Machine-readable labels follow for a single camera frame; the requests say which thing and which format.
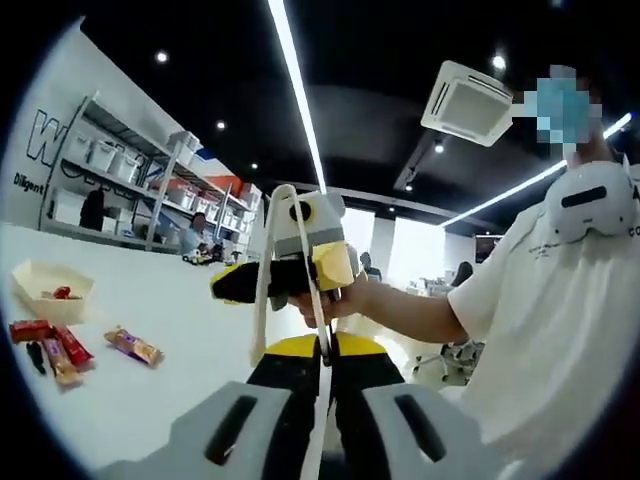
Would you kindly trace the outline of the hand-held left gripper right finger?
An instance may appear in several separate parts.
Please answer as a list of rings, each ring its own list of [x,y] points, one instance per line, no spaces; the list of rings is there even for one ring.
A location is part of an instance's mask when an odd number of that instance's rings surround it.
[[[332,396],[355,479],[496,479],[504,467],[475,420],[407,383],[375,341],[338,332]]]

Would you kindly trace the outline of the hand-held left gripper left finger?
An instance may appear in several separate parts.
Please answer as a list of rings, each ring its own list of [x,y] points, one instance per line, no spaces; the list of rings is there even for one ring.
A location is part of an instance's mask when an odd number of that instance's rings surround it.
[[[137,461],[116,461],[102,479],[298,479],[318,395],[313,335],[273,344],[247,381],[231,381],[176,419],[168,442]]]

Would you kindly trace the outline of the person's right hand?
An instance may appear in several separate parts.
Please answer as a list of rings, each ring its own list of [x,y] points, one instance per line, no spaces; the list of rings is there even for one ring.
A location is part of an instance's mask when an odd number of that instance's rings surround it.
[[[375,320],[381,312],[380,301],[384,299],[387,286],[370,280],[364,273],[343,289],[339,300],[331,300],[326,292],[320,296],[320,307],[323,313],[322,324],[327,325],[332,320],[360,314]],[[316,328],[320,322],[314,313],[313,301],[310,293],[301,293],[288,298],[288,303],[295,306],[303,316],[305,324]]]

